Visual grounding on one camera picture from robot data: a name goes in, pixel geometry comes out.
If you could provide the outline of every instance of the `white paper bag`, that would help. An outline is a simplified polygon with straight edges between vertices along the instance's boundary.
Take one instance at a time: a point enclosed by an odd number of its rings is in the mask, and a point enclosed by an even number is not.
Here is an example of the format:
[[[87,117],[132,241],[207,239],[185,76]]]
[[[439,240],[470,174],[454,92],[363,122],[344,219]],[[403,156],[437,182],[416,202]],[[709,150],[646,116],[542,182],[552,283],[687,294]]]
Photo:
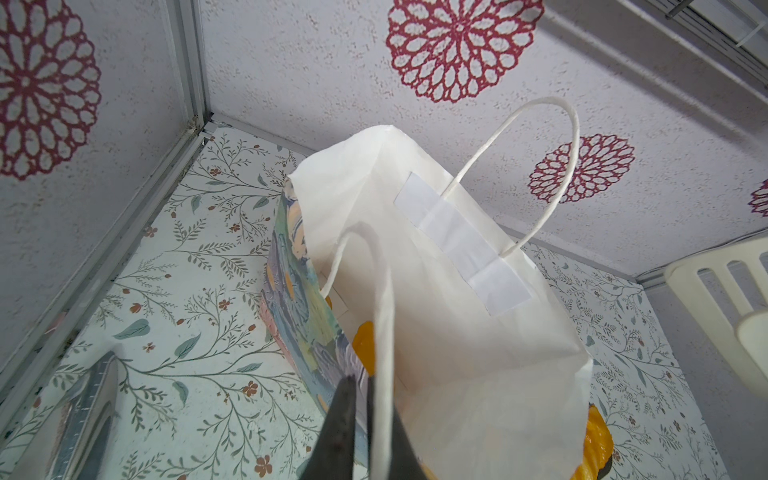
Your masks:
[[[440,199],[452,176],[392,126],[308,157],[290,180],[317,272],[328,275],[348,227],[366,223],[379,238],[394,286],[396,407],[436,476],[570,478],[583,454],[591,358],[533,262],[519,249],[498,255],[515,242],[458,181]],[[333,283],[350,339],[374,317],[373,268],[368,245],[350,238]]]

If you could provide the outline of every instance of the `paper bag handle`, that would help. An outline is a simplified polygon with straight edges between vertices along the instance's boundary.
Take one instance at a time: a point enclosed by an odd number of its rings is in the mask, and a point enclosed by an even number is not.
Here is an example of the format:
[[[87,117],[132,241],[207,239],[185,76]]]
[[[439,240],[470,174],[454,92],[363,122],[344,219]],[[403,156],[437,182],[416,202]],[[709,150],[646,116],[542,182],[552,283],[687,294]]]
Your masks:
[[[454,179],[451,181],[451,183],[443,190],[442,195],[440,195],[441,198],[447,197],[454,188],[458,186],[458,183],[462,181],[462,178],[464,178],[464,174],[467,173],[467,170],[472,166],[473,163],[482,155],[484,151],[488,149],[488,147],[491,146],[491,144],[496,140],[496,137],[502,134],[502,132],[513,122],[515,119],[519,116],[519,114],[523,113],[524,111],[528,110],[529,108],[533,107],[534,105],[539,104],[552,104],[557,105],[563,110],[565,110],[568,113],[568,117],[571,119],[571,125],[573,126],[573,141],[571,142],[571,154],[568,159],[568,167],[565,169],[565,178],[563,179],[563,183],[560,185],[560,188],[558,188],[558,191],[554,194],[554,198],[552,198],[552,201],[547,205],[547,208],[544,210],[544,214],[541,215],[541,218],[538,219],[536,224],[533,226],[530,232],[528,232],[528,235],[522,238],[519,242],[517,242],[515,245],[509,247],[507,250],[503,251],[500,255],[501,258],[506,258],[510,255],[512,255],[517,249],[525,245],[543,226],[544,223],[549,219],[549,217],[552,215],[552,212],[554,212],[554,209],[557,207],[558,203],[560,203],[560,199],[565,194],[565,191],[568,189],[568,185],[571,184],[571,178],[573,177],[574,170],[576,170],[576,163],[578,161],[578,151],[581,148],[581,135],[579,134],[579,123],[578,123],[578,114],[576,113],[576,109],[568,103],[564,98],[559,97],[543,97],[543,98],[537,98],[536,100],[531,100],[527,104],[523,105],[522,107],[515,110],[512,115],[510,115],[504,123],[499,127],[495,132],[493,132],[493,135],[475,152],[474,155],[472,155],[472,158],[469,159],[469,161],[464,165],[464,168],[462,168],[461,171],[454,177]]]
[[[320,290],[326,298],[339,272],[339,264],[352,234],[365,240],[374,262],[375,290],[373,332],[376,345],[376,375],[374,376],[373,439],[371,442],[371,480],[386,480],[392,457],[392,401],[395,381],[395,291],[392,288],[392,270],[384,256],[379,236],[370,225],[358,222],[347,227],[339,238],[328,280]]]

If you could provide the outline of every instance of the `metal frame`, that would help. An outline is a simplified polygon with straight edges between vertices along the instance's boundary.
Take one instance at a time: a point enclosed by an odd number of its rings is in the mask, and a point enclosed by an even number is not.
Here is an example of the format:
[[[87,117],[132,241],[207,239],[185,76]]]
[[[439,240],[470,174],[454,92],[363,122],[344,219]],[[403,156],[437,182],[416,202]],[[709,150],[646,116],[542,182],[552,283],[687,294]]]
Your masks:
[[[207,141],[210,119],[198,0],[166,0],[163,12],[169,48],[177,60],[181,99],[189,128],[160,159],[157,168],[122,215],[67,281],[0,371],[0,429],[7,432],[23,418],[35,387],[55,369],[68,339],[77,335],[98,306],[111,281],[122,271],[165,200]],[[64,319],[46,334],[62,313]]]
[[[166,0],[171,48],[176,54],[184,103],[193,116],[194,126],[202,130],[210,120],[208,80],[205,74],[203,35],[197,0]]]
[[[768,66],[753,57],[748,51],[738,48],[735,41],[696,11],[688,8],[687,6],[690,4],[688,0],[682,2],[677,0],[646,0],[646,2],[664,12],[668,21],[676,22],[694,33],[768,88]]]

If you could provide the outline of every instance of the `small red flower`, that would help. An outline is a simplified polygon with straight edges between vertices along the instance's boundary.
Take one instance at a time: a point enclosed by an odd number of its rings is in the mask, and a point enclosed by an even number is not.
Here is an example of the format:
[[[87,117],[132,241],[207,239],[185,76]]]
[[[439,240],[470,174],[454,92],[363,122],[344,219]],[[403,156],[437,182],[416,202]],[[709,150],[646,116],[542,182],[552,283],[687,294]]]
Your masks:
[[[241,390],[245,393],[245,396],[256,395],[259,384],[254,383],[253,380],[248,382],[248,385],[244,386]]]
[[[571,154],[567,143],[547,154],[530,175],[528,187],[537,198],[549,201],[560,188]],[[626,138],[616,135],[593,135],[581,137],[579,160],[571,185],[565,191],[561,202],[575,202],[589,198],[621,179],[634,161],[634,147]]]
[[[765,180],[760,188],[752,192],[752,200],[749,205],[752,206],[754,213],[768,217],[768,180]]]
[[[259,478],[264,478],[264,475],[272,473],[272,465],[270,465],[270,456],[265,455],[256,459],[256,468],[253,470],[259,474]]]

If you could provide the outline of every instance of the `white speckled wall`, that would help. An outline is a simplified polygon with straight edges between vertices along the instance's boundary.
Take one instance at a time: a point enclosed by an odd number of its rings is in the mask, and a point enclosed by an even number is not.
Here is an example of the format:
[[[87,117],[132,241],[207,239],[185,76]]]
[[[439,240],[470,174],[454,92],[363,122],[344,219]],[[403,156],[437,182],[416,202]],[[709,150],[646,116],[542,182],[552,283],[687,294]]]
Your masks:
[[[172,62],[158,0],[0,5],[0,364],[178,138]]]
[[[768,226],[765,101],[617,2],[207,0],[202,9],[213,110],[315,150],[394,124],[455,173],[517,106],[566,97],[592,149],[573,201],[540,234],[556,247],[637,274]],[[485,37],[462,37],[472,28]],[[579,28],[619,58],[574,36]],[[484,46],[440,45],[448,37]],[[567,118],[542,107],[464,185],[499,223],[527,230],[567,142]]]

